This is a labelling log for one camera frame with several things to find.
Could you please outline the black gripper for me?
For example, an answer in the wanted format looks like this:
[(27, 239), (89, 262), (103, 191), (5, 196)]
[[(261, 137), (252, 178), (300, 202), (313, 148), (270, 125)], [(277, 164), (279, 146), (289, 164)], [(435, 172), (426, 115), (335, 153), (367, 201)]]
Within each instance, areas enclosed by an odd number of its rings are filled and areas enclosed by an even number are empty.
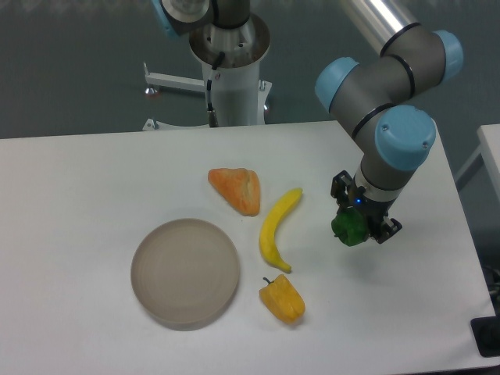
[(402, 229), (400, 222), (388, 217), (388, 211), (395, 201), (395, 191), (376, 187), (364, 175), (351, 177), (342, 170), (332, 179), (330, 195), (339, 209), (352, 206), (366, 217), (369, 236), (378, 244), (384, 243)]

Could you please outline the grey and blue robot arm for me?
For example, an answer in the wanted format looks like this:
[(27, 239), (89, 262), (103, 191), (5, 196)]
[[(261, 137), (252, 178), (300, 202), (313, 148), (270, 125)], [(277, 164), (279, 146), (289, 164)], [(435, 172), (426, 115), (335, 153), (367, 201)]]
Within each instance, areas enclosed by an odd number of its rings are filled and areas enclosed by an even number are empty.
[[(259, 64), (270, 32), (247, 1), (155, 1), (169, 36), (187, 35), (202, 65), (211, 127), (256, 125), (263, 118)], [(316, 97), (363, 153), (354, 175), (340, 172), (331, 196), (331, 228), (345, 245), (384, 242), (401, 230), (388, 212), (436, 138), (434, 121), (409, 100), (454, 77), (463, 66), (457, 37), (428, 31), (396, 1), (344, 1), (342, 7), (378, 53), (363, 66), (349, 57), (318, 76)]]

